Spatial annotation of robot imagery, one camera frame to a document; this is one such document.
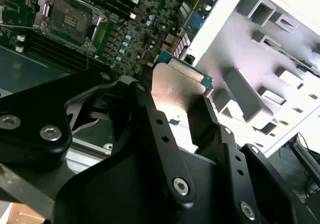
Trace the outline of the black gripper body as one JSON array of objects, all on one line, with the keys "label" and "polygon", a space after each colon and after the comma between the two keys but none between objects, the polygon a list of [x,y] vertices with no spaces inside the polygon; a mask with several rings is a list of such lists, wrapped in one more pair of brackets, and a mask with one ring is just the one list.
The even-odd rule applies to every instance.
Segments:
[{"label": "black gripper body", "polygon": [[226,224],[237,221],[227,166],[238,150],[217,145],[208,159],[176,144],[129,148],[71,178],[54,224]]}]

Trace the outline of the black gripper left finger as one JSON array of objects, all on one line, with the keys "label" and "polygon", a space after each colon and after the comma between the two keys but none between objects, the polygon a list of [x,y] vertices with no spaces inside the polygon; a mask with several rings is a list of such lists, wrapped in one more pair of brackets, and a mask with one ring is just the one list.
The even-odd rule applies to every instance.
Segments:
[{"label": "black gripper left finger", "polygon": [[149,89],[89,69],[0,100],[0,162],[37,189],[49,172],[61,174],[73,132],[97,111],[113,121],[114,156],[129,148],[176,144]]}]

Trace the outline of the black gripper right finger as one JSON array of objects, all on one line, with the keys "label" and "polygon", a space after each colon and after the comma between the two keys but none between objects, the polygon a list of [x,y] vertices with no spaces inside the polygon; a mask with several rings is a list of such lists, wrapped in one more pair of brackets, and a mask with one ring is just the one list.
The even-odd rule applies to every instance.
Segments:
[{"label": "black gripper right finger", "polygon": [[218,167],[216,206],[229,224],[310,224],[312,215],[265,155],[254,145],[238,148],[233,132],[218,122],[199,95],[187,119],[196,154]]}]

